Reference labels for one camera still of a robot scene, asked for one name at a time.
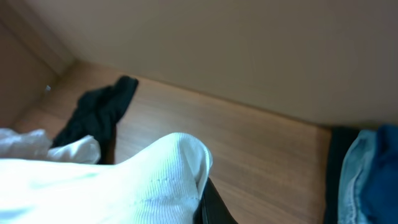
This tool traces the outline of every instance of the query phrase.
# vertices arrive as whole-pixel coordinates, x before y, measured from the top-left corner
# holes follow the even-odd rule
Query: denim
[[[376,153],[376,132],[362,130],[343,161],[338,192],[338,223],[370,223],[361,209],[360,195]]]

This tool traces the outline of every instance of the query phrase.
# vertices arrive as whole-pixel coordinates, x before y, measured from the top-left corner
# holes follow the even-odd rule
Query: beige wall
[[[398,121],[397,1],[26,1],[83,60],[316,123]]]

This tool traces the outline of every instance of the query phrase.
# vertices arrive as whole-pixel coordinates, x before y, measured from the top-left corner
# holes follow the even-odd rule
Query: wooden panel
[[[63,75],[75,60],[23,0],[1,0],[0,21],[56,74]]]
[[[26,1],[84,60],[306,121],[398,123],[398,1]]]
[[[56,79],[56,74],[0,23],[0,127],[11,125]]]
[[[15,129],[44,128],[54,137],[83,92],[113,84],[121,74],[94,65],[75,67]],[[210,176],[239,223],[322,222],[329,130],[145,78],[139,81],[118,124],[116,162],[166,134],[190,133],[212,152]]]

